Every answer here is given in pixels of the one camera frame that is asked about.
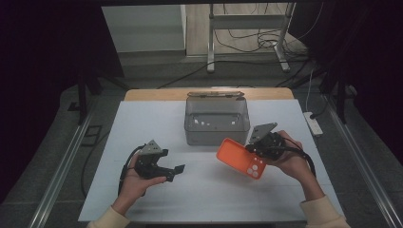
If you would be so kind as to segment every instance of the wooden table edge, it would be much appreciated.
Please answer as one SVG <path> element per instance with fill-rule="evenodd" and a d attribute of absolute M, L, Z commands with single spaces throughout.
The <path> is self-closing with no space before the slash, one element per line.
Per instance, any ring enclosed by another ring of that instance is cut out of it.
<path fill-rule="evenodd" d="M 164 89 L 131 89 L 125 94 L 125 102 L 130 101 L 185 101 L 191 91 L 241 91 L 246 100 L 290 100 L 294 99 L 291 89 L 286 87 L 197 87 Z"/>

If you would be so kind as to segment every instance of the hand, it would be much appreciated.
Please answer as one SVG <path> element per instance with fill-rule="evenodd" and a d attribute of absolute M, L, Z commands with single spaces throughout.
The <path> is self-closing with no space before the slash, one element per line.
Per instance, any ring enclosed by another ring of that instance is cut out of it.
<path fill-rule="evenodd" d="M 278 133 L 284 138 L 286 146 L 302 149 L 302 143 L 293 140 L 285 131 L 281 130 Z M 266 159 L 265 162 L 278 167 L 286 175 L 299 181 L 306 200 L 317 200 L 325 196 L 307 161 L 299 154 L 285 151 L 277 161 Z"/>
<path fill-rule="evenodd" d="M 134 165 L 138 158 L 139 154 L 136 153 L 131 159 L 121 193 L 112 204 L 112 208 L 123 216 L 131 205 L 133 205 L 134 202 L 143 195 L 148 187 L 166 181 L 166 177 L 158 177 L 150 180 L 142 179 L 134 170 Z"/>
<path fill-rule="evenodd" d="M 278 134 L 284 138 L 287 147 L 302 149 L 302 143 L 292 139 L 287 132 L 281 130 Z M 281 169 L 288 176 L 301 181 L 307 175 L 312 175 L 308 163 L 297 153 L 285 151 L 277 161 L 265 160 L 268 165 Z"/>

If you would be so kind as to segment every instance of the black wire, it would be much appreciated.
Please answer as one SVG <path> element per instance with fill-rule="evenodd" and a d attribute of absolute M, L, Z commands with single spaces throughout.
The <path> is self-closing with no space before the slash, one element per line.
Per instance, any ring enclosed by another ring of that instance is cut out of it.
<path fill-rule="evenodd" d="M 314 119 L 314 118 L 316 118 L 316 117 L 322 115 L 322 114 L 326 111 L 326 108 L 327 108 L 327 106 L 329 105 L 329 100 L 331 99 L 331 95 L 332 95 L 332 92 L 329 92 L 329 94 L 328 94 L 328 99 L 327 99 L 327 101 L 326 101 L 325 106 L 322 108 L 322 110 L 321 110 L 319 113 L 313 113 L 313 114 L 310 116 L 311 119 Z"/>
<path fill-rule="evenodd" d="M 283 84 L 285 84 L 285 83 L 287 83 L 287 82 L 289 82 L 289 81 L 295 79 L 295 78 L 297 77 L 297 75 L 298 75 L 298 74 L 305 68 L 305 66 L 308 64 L 309 60 L 310 60 L 310 59 L 305 60 L 304 63 L 303 63 L 303 65 L 301 66 L 301 68 L 300 68 L 293 76 L 291 76 L 291 77 L 289 77 L 288 79 L 286 79 L 286 80 L 280 82 L 279 84 L 276 85 L 276 87 L 280 87 L 281 85 L 283 85 Z"/>
<path fill-rule="evenodd" d="M 190 72 L 190 73 L 188 73 L 188 74 L 186 74 L 186 75 L 184 75 L 184 76 L 182 76 L 182 77 L 180 77 L 180 78 L 178 78 L 178 79 L 175 79 L 175 80 L 173 80 L 173 81 L 171 81 L 171 82 L 169 82 L 169 83 L 160 85 L 160 86 L 157 87 L 157 89 L 160 89 L 160 88 L 169 86 L 169 85 L 171 85 L 171 84 L 174 84 L 174 83 L 176 83 L 176 82 L 178 82 L 178 81 L 180 81 L 180 80 L 182 80 L 182 79 L 185 79 L 185 78 L 187 78 L 187 77 L 189 77 L 189 76 L 191 76 L 191 75 L 193 75 L 193 74 L 199 72 L 199 71 L 202 70 L 203 68 L 205 68 L 205 67 L 207 67 L 207 66 L 209 66 L 209 65 L 211 65 L 211 64 L 215 64 L 215 63 L 236 63 L 236 64 L 249 64 L 249 65 L 263 65 L 263 66 L 265 66 L 265 65 L 276 65 L 276 64 L 281 64 L 281 63 L 293 63 L 293 62 L 290 62 L 290 61 L 286 61 L 286 62 L 277 61 L 277 62 L 272 62 L 272 63 L 253 63 L 253 62 L 243 62 L 243 61 L 222 61 L 222 60 L 218 60 L 218 61 L 213 61 L 213 62 L 211 62 L 211 63 L 208 63 L 208 64 L 206 64 L 206 65 L 203 65 L 202 67 L 196 69 L 195 71 L 192 71 L 192 72 Z"/>
<path fill-rule="evenodd" d="M 223 7 L 223 10 L 224 10 L 224 14 L 226 14 L 226 13 L 227 13 L 227 10 L 226 10 L 225 4 L 222 4 L 222 7 Z M 251 12 L 251 14 L 253 14 L 253 13 L 256 11 L 257 8 L 258 8 L 258 3 L 255 4 L 255 9 Z M 235 39 L 242 39 L 242 38 L 247 38 L 247 37 L 251 37 L 251 36 L 257 35 L 257 33 L 255 33 L 255 34 L 245 35 L 245 36 L 234 36 L 234 35 L 231 33 L 231 30 L 230 30 L 230 29 L 228 30 L 228 33 L 229 33 L 229 35 L 230 35 L 232 38 L 235 38 Z"/>
<path fill-rule="evenodd" d="M 244 35 L 244 36 L 232 36 L 232 38 L 236 38 L 236 39 L 243 39 L 243 38 L 248 38 L 248 37 L 252 37 L 252 36 L 259 36 L 259 35 L 272 35 L 272 36 L 278 36 L 277 34 L 265 34 L 265 33 L 270 33 L 270 32 L 274 32 L 274 31 L 279 31 L 279 29 L 273 29 L 273 30 L 267 30 L 267 31 L 263 31 L 263 32 L 257 32 L 254 34 L 249 34 L 249 35 Z"/>
<path fill-rule="evenodd" d="M 290 5 L 290 3 L 287 3 L 287 7 L 285 8 L 285 11 L 287 11 L 288 10 L 288 6 Z"/>
<path fill-rule="evenodd" d="M 283 138 L 283 139 L 293 143 L 294 145 L 296 145 L 298 147 L 298 149 L 296 149 L 294 147 L 289 147 L 289 146 L 284 146 L 281 149 L 284 151 L 291 151 L 291 152 L 295 152 L 295 153 L 299 154 L 302 158 L 304 158 L 308 162 L 308 165 L 309 165 L 309 168 L 311 169 L 312 174 L 316 177 L 317 171 L 315 169 L 314 161 L 312 160 L 311 156 L 309 156 L 309 154 L 305 153 L 305 151 L 303 151 L 302 148 L 299 147 L 295 142 L 292 142 L 291 140 L 286 139 L 286 138 Z"/>
<path fill-rule="evenodd" d="M 279 13 L 282 14 L 282 11 L 281 11 L 281 9 L 279 8 L 278 3 L 276 3 L 276 6 L 277 6 L 277 8 L 278 8 Z"/>
<path fill-rule="evenodd" d="M 99 141 L 97 141 L 94 146 L 92 147 L 92 149 L 89 151 L 88 155 L 86 156 L 86 161 L 84 162 L 83 168 L 81 170 L 81 192 L 83 193 L 83 196 L 86 198 L 86 190 L 84 189 L 84 174 L 86 172 L 86 164 L 89 161 L 89 157 L 91 157 L 91 154 L 94 152 L 94 150 L 96 149 L 96 147 L 99 145 L 100 142 L 103 141 L 103 139 L 110 133 L 110 130 L 107 131 L 103 137 L 101 137 L 101 139 Z"/>
<path fill-rule="evenodd" d="M 274 46 L 273 43 L 270 43 L 270 46 L 269 46 L 269 47 L 265 47 L 264 44 L 267 43 L 267 42 L 278 42 L 278 40 L 266 40 L 266 39 L 263 39 L 262 37 L 263 37 L 263 36 L 266 36 L 266 35 L 279 37 L 279 35 L 277 35 L 277 34 L 273 34 L 273 33 L 271 33 L 271 34 L 266 34 L 266 31 L 265 31 L 265 32 L 261 32 L 261 33 L 258 35 L 258 46 L 259 46 L 260 48 L 272 48 L 272 47 Z"/>
<path fill-rule="evenodd" d="M 269 8 L 269 3 L 267 3 L 266 4 L 266 8 L 264 9 L 264 15 L 266 14 L 266 12 L 267 12 L 267 9 Z M 257 42 L 258 42 L 258 47 L 260 47 L 260 45 L 261 45 L 261 42 L 259 41 L 260 40 L 260 29 L 258 30 L 258 40 L 257 40 Z"/>
<path fill-rule="evenodd" d="M 135 148 L 135 149 L 130 153 L 130 155 L 128 156 L 128 158 L 127 158 L 127 160 L 126 160 L 126 163 L 125 163 L 125 165 L 124 165 L 123 168 L 122 168 L 121 176 L 120 176 L 120 178 L 119 178 L 118 196 L 119 196 L 119 194 L 121 193 L 122 186 L 123 186 L 123 184 L 124 184 L 124 180 L 125 180 L 125 176 L 126 176 L 127 170 L 128 170 L 128 169 L 135 169 L 135 167 L 132 167 L 132 168 L 129 168 L 129 167 L 128 167 L 128 166 L 130 165 L 131 158 L 133 158 L 133 155 L 134 155 L 138 150 L 143 149 L 144 147 L 145 147 L 145 145 L 137 146 L 137 148 Z"/>
<path fill-rule="evenodd" d="M 222 42 L 219 40 L 219 37 L 217 36 L 217 33 L 216 33 L 215 30 L 214 30 L 214 34 L 215 34 L 215 36 L 216 36 L 217 42 L 219 42 L 220 45 L 225 46 L 225 47 L 227 47 L 227 48 L 232 48 L 232 49 L 235 49 L 235 50 L 237 50 L 237 51 L 246 52 L 246 53 L 255 52 L 255 51 L 258 51 L 258 50 L 261 49 L 261 47 L 258 47 L 258 48 L 256 48 L 256 49 L 252 49 L 252 50 L 242 50 L 242 49 L 239 49 L 239 48 L 236 48 L 236 47 L 233 47 L 233 46 L 229 46 L 229 45 L 226 45 L 226 44 L 222 43 Z"/>
<path fill-rule="evenodd" d="M 308 52 L 307 51 L 303 51 L 303 52 L 295 52 L 295 51 L 292 51 L 291 49 L 290 49 L 290 47 L 288 47 L 288 45 L 289 45 L 289 43 L 292 43 L 292 42 L 287 42 L 285 39 L 283 40 L 284 41 L 284 43 L 283 43 L 283 48 L 284 48 L 284 50 L 285 50 L 285 54 L 293 54 L 293 55 L 297 55 L 297 56 L 307 56 L 307 54 L 308 54 Z"/>
<path fill-rule="evenodd" d="M 296 147 L 298 147 L 298 149 L 302 150 L 302 148 L 299 147 L 299 145 L 296 144 L 294 141 L 292 141 L 292 140 L 290 140 L 290 139 L 287 139 L 287 138 L 283 138 L 283 139 L 286 140 L 286 141 L 288 141 L 288 142 L 290 142 L 290 143 L 292 143 L 292 144 L 294 144 Z"/>

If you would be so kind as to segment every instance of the person's left hand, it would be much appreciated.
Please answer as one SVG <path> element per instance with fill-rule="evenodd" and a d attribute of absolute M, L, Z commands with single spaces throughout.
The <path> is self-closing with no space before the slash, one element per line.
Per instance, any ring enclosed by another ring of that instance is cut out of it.
<path fill-rule="evenodd" d="M 134 170 L 134 165 L 138 158 L 139 154 L 136 153 L 131 159 L 121 193 L 112 204 L 112 208 L 123 216 L 131 205 L 133 205 L 133 203 L 144 194 L 148 187 L 166 181 L 166 177 L 158 177 L 150 180 L 142 179 Z"/>

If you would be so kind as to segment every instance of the metal frame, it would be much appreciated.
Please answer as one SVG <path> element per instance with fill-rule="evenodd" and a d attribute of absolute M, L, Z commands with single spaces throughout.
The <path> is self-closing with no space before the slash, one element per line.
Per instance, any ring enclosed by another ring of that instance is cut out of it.
<path fill-rule="evenodd" d="M 290 66 L 284 57 L 282 44 L 287 33 L 295 3 L 290 3 L 284 15 L 214 15 L 214 5 L 210 4 L 209 34 L 207 51 L 207 72 L 214 72 L 215 29 L 280 29 L 278 41 L 273 49 L 278 56 L 283 72 L 290 72 Z"/>
<path fill-rule="evenodd" d="M 54 202 L 59 195 L 63 183 L 65 182 L 65 178 L 80 147 L 81 141 L 86 134 L 86 129 L 88 128 L 92 119 L 93 112 L 97 104 L 97 99 L 98 98 L 96 97 L 94 104 L 90 106 L 89 112 L 87 113 L 83 124 L 77 126 L 76 132 L 74 133 L 73 139 L 67 148 L 65 156 L 60 161 L 60 164 L 54 173 L 44 196 L 42 197 L 35 213 L 33 214 L 32 220 L 29 223 L 29 228 L 45 227 L 50 211 L 53 208 Z"/>
<path fill-rule="evenodd" d="M 396 209 L 394 208 L 393 203 L 388 196 L 388 193 L 383 188 L 381 182 L 376 177 L 373 169 L 369 165 L 365 157 L 365 151 L 363 151 L 359 147 L 349 127 L 338 118 L 337 113 L 335 112 L 335 104 L 333 103 L 333 101 L 331 99 L 328 100 L 325 96 L 323 96 L 323 99 L 325 100 L 325 102 L 329 102 L 331 104 L 330 113 L 332 115 L 333 121 L 336 124 L 336 127 L 340 132 L 340 135 L 343 138 L 344 142 L 349 147 L 355 164 L 358 167 L 358 170 L 361 173 L 363 179 L 367 183 L 370 192 L 373 194 L 373 197 L 385 220 L 388 222 L 389 227 L 403 227 L 402 221 L 397 214 Z"/>

